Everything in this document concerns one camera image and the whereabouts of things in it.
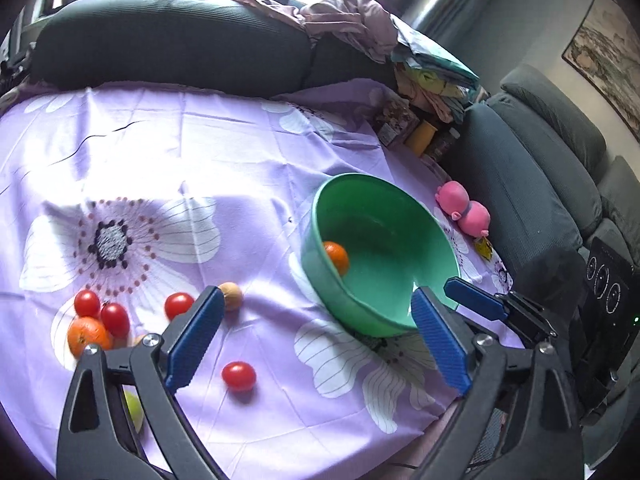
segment framed painting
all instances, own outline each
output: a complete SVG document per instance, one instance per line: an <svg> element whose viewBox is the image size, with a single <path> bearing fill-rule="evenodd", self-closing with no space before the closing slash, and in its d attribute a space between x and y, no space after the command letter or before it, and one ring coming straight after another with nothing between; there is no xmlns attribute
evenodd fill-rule
<svg viewBox="0 0 640 480"><path fill-rule="evenodd" d="M614 0L593 0L562 54L640 142L640 40Z"/></svg>

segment blue gripper pad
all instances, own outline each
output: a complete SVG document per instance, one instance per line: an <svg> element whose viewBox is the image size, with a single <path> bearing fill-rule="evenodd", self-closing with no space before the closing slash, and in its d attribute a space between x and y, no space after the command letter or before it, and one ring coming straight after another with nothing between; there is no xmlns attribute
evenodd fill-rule
<svg viewBox="0 0 640 480"><path fill-rule="evenodd" d="M163 336L170 342L164 384L172 395L188 386L225 315L225 295L207 287L191 308L175 317Z"/></svg>
<svg viewBox="0 0 640 480"><path fill-rule="evenodd" d="M507 319L508 315L500 300L460 278L449 278L444 284L444 293L447 298L466 306L490 321Z"/></svg>
<svg viewBox="0 0 640 480"><path fill-rule="evenodd" d="M471 388L470 372L475 361L473 333L462 316L441 304L426 286L412 295L411 315L446 383L465 395Z"/></svg>

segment sofa cushion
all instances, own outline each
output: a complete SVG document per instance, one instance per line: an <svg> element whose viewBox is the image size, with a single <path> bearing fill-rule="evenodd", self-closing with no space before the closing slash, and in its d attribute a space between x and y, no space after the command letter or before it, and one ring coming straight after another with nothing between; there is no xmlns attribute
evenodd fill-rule
<svg viewBox="0 0 640 480"><path fill-rule="evenodd" d="M311 70L302 88L331 85L351 79L373 79L398 91L396 74L391 62L376 63L333 34L324 34L314 47Z"/></svg>
<svg viewBox="0 0 640 480"><path fill-rule="evenodd" d="M79 0L44 27L32 79L62 90L146 81L268 98L299 90L310 64L302 30L231 0Z"/></svg>
<svg viewBox="0 0 640 480"><path fill-rule="evenodd" d="M589 237L602 220L602 202L584 166L555 130L515 97L500 92L487 104L511 127L545 173L582 237Z"/></svg>
<svg viewBox="0 0 640 480"><path fill-rule="evenodd" d="M634 263L640 265L640 182L623 157L613 160L598 190L605 216L620 229Z"/></svg>
<svg viewBox="0 0 640 480"><path fill-rule="evenodd" d="M593 176L607 149L600 130L539 70L521 64L500 82L501 88L533 108L571 148Z"/></svg>
<svg viewBox="0 0 640 480"><path fill-rule="evenodd" d="M581 247L578 227L548 179L487 105L466 111L442 166L491 213L489 239L512 274L549 248Z"/></svg>
<svg viewBox="0 0 640 480"><path fill-rule="evenodd" d="M595 237L598 237L606 243L628 262L633 262L631 253L629 252L629 248L626 246L625 239L623 238L620 229L618 229L617 226L608 218L602 219L602 223L598 226L594 234L585 241L584 245L590 248Z"/></svg>

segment green apple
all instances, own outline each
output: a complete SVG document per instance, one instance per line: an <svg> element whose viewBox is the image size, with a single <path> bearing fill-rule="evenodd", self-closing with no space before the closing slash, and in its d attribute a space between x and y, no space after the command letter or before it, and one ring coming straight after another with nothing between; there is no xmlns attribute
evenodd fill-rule
<svg viewBox="0 0 640 480"><path fill-rule="evenodd" d="M128 390L125 390L124 397L127 400L127 407L129 409L129 415L133 421L133 427L136 428L136 432L140 433L142 429L142 421L145 420L145 412L142 411L142 404L138 396Z"/></svg>

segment green bowl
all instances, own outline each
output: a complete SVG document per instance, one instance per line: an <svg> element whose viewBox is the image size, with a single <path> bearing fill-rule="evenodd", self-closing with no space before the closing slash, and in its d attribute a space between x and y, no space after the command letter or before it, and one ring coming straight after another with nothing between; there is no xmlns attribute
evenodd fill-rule
<svg viewBox="0 0 640 480"><path fill-rule="evenodd" d="M325 241L342 245L351 263L340 277ZM331 313L373 337L415 329L411 295L428 286L439 300L445 281L459 276L458 261L438 222L420 203L379 178L345 173L316 193L302 248L302 267Z"/></svg>

